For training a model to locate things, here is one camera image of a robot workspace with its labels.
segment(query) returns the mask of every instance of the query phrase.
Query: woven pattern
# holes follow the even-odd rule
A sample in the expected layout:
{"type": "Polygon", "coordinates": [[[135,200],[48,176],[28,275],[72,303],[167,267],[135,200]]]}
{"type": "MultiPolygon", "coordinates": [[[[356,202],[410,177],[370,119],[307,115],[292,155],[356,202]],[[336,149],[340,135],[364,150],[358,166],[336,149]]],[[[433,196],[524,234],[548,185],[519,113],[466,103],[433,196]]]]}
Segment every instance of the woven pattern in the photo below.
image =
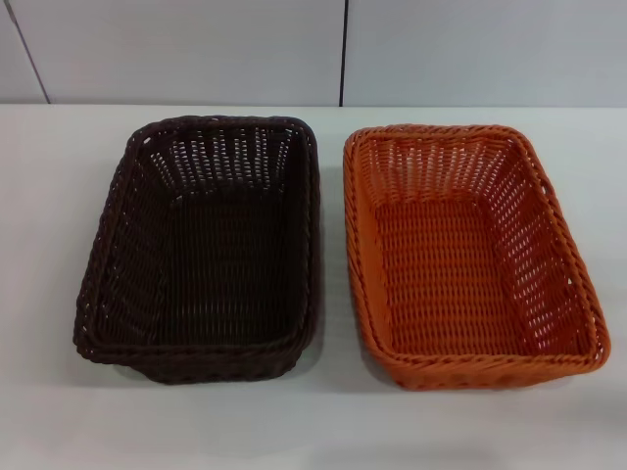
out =
{"type": "Polygon", "coordinates": [[[521,387],[605,363],[599,301],[524,136],[363,129],[344,184],[362,335],[401,386],[521,387]]]}
{"type": "Polygon", "coordinates": [[[135,132],[78,296],[78,352],[171,384],[289,370],[317,316],[318,188],[314,135],[297,119],[135,132]]]}

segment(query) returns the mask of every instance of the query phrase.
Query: basket rim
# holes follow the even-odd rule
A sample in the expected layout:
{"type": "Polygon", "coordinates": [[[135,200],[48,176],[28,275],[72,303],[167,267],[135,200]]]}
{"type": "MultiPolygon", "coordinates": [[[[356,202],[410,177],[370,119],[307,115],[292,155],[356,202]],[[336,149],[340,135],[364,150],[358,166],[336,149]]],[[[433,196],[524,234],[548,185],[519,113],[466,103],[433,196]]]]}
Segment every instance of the basket rim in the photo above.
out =
{"type": "Polygon", "coordinates": [[[107,219],[103,219],[102,217],[100,219],[94,246],[92,247],[89,263],[87,264],[83,277],[83,284],[76,300],[77,312],[74,323],[73,342],[78,352],[83,357],[92,361],[101,362],[98,356],[108,355],[109,358],[106,359],[107,362],[118,364],[125,362],[127,365],[136,364],[138,362],[143,363],[144,360],[150,360],[151,357],[153,359],[159,359],[163,363],[166,363],[170,359],[176,360],[177,357],[183,359],[184,357],[189,358],[194,356],[201,357],[202,359],[214,357],[216,360],[223,360],[226,355],[229,357],[246,357],[249,355],[259,357],[259,354],[272,356],[276,353],[284,353],[286,350],[290,349],[301,351],[309,343],[314,333],[317,318],[317,304],[319,302],[317,298],[319,295],[319,281],[316,278],[319,270],[317,266],[317,258],[319,256],[319,247],[317,246],[317,238],[319,237],[317,233],[319,226],[319,170],[315,136],[306,123],[296,117],[232,117],[223,115],[169,117],[160,121],[151,122],[133,132],[128,139],[124,155],[116,170],[111,188],[114,188],[116,183],[119,183],[119,186],[115,190],[110,191],[105,207],[108,206],[111,201],[115,201],[117,206],[110,211],[107,219]],[[83,308],[93,307],[92,304],[96,305],[95,301],[99,297],[102,275],[107,265],[107,259],[110,256],[113,236],[119,224],[121,203],[126,194],[133,164],[142,145],[145,145],[145,141],[154,134],[164,131],[192,130],[197,129],[199,126],[202,126],[202,128],[225,128],[231,126],[255,127],[258,125],[285,129],[291,128],[301,131],[303,145],[306,149],[305,158],[307,158],[310,165],[309,197],[307,198],[307,206],[304,208],[309,209],[309,225],[307,226],[307,230],[304,228],[306,233],[303,235],[303,243],[307,245],[306,258],[308,261],[307,280],[309,289],[304,293],[306,303],[303,311],[299,312],[300,316],[295,323],[296,327],[288,331],[281,338],[248,346],[211,344],[140,346],[99,341],[95,336],[96,329],[94,327],[94,322],[97,317],[96,312],[93,311],[93,308],[91,311],[81,310],[83,308]],[[102,244],[100,247],[96,247],[98,242],[102,244]],[[96,263],[93,262],[95,252],[102,254],[101,256],[104,262],[95,265],[96,263]],[[87,302],[87,307],[84,307],[81,304],[81,297],[88,291],[84,281],[89,277],[89,274],[91,274],[94,279],[92,282],[93,292],[90,296],[94,302],[87,302]]]}
{"type": "Polygon", "coordinates": [[[344,147],[344,188],[345,188],[345,223],[347,229],[347,251],[351,290],[356,300],[356,309],[362,328],[362,335],[370,352],[384,365],[419,367],[424,369],[430,365],[439,369],[445,364],[479,366],[490,362],[490,367],[501,363],[511,368],[513,365],[525,367],[532,364],[543,364],[548,368],[559,368],[571,365],[573,373],[591,371],[601,367],[608,359],[611,343],[606,330],[603,311],[595,292],[584,261],[570,235],[568,226],[562,215],[561,207],[555,196],[555,190],[547,178],[544,169],[529,140],[519,131],[503,125],[424,125],[424,124],[393,124],[387,126],[368,127],[354,132],[344,147]],[[371,139],[424,139],[424,140],[462,140],[472,137],[490,137],[495,140],[510,140],[524,151],[526,158],[524,170],[531,176],[533,189],[540,197],[548,212],[555,234],[565,253],[565,262],[572,276],[573,285],[580,299],[580,312],[586,315],[590,350],[585,354],[409,354],[394,351],[377,335],[373,315],[367,300],[367,288],[363,281],[362,259],[360,252],[360,235],[356,200],[364,195],[357,195],[355,180],[360,172],[356,164],[357,149],[371,139]]]}

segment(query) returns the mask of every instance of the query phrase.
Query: white wall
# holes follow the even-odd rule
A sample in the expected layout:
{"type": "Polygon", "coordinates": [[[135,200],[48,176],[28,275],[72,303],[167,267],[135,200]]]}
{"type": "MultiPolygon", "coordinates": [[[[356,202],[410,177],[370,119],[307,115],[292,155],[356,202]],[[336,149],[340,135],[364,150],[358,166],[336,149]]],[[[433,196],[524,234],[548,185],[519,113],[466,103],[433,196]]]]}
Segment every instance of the white wall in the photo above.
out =
{"type": "Polygon", "coordinates": [[[627,106],[623,0],[351,0],[346,106],[627,106]]]}
{"type": "Polygon", "coordinates": [[[341,0],[11,0],[52,102],[336,106],[341,0]]]}
{"type": "Polygon", "coordinates": [[[20,35],[1,1],[0,103],[45,103],[20,35]]]}

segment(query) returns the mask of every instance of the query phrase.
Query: basket bottom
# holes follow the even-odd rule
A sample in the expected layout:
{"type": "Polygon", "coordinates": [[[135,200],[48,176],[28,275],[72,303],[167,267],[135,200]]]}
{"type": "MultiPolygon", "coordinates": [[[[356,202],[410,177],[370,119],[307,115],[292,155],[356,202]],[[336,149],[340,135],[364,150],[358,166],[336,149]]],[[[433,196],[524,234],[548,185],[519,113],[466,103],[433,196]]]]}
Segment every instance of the basket bottom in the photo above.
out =
{"type": "Polygon", "coordinates": [[[280,201],[174,208],[158,344],[250,346],[291,328],[280,201]]]}
{"type": "Polygon", "coordinates": [[[490,218],[475,201],[377,210],[392,348],[407,354],[527,354],[490,218]]]}

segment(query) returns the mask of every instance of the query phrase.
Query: table surface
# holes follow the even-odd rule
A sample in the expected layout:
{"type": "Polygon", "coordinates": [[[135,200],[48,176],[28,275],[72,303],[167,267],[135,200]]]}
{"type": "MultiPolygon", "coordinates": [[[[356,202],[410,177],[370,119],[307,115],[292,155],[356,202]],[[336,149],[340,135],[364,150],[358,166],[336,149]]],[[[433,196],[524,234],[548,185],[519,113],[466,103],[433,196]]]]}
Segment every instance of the table surface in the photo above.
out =
{"type": "Polygon", "coordinates": [[[627,457],[627,110],[0,107],[3,469],[618,469],[627,457]],[[165,387],[72,344],[75,298],[126,139],[181,115],[294,116],[319,148],[324,321],[261,383],[165,387]],[[360,349],[342,147],[361,127],[499,123],[532,143],[612,339],[589,375],[505,392],[407,392],[360,349]]]}

